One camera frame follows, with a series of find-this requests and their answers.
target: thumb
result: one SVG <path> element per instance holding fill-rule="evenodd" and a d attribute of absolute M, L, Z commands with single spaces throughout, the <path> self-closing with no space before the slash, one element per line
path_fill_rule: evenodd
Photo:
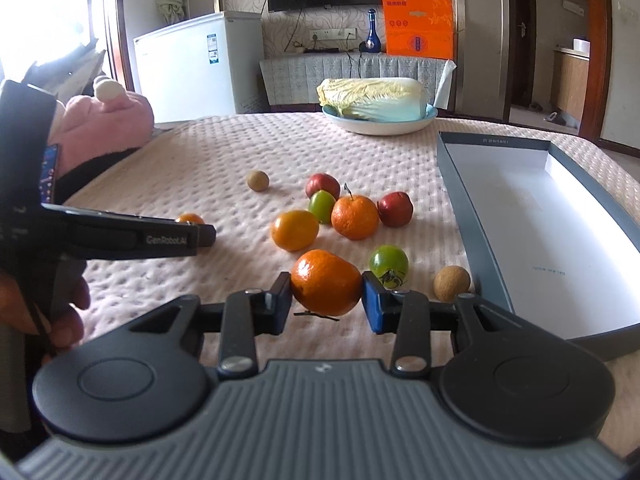
<path fill-rule="evenodd" d="M 49 321 L 40 311 L 38 314 L 45 330 L 49 333 L 51 330 Z M 0 322 L 13 326 L 25 334 L 38 333 L 18 284 L 11 276 L 2 271 L 0 271 Z"/>

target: pink plush toy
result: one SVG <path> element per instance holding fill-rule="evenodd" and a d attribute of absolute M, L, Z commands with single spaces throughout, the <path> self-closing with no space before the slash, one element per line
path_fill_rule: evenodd
<path fill-rule="evenodd" d="M 56 179 L 107 153 L 141 148 L 151 140 L 154 113 L 146 98 L 106 76 L 94 81 L 95 97 L 75 96 L 58 109 L 49 144 L 58 144 Z"/>

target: tiled floor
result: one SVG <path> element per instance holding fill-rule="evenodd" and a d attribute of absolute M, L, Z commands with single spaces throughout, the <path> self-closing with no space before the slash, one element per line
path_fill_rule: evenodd
<path fill-rule="evenodd" d="M 560 126 L 559 124 L 549 123 L 545 121 L 545 117 L 548 116 L 546 112 L 535 112 L 533 110 L 527 110 L 519 106 L 512 106 L 509 116 L 509 122 L 511 124 L 521 124 L 524 126 L 532 126 L 540 130 L 551 130 L 552 132 L 560 132 L 561 134 L 577 135 L 578 130 L 575 128 L 569 128 L 567 126 Z"/>
<path fill-rule="evenodd" d="M 640 158 L 624 155 L 623 153 L 610 152 L 604 150 L 613 160 L 615 160 L 629 175 L 640 182 Z"/>

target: open box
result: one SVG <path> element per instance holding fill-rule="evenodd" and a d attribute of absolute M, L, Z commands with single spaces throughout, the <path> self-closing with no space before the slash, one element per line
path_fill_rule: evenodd
<path fill-rule="evenodd" d="M 476 293 L 603 360 L 640 349 L 640 228 L 548 140 L 442 132 Z"/>

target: door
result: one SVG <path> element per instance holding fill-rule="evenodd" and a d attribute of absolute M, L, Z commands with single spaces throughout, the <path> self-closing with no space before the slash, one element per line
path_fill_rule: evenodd
<path fill-rule="evenodd" d="M 536 0 L 511 3 L 511 104 L 529 106 L 536 65 Z"/>

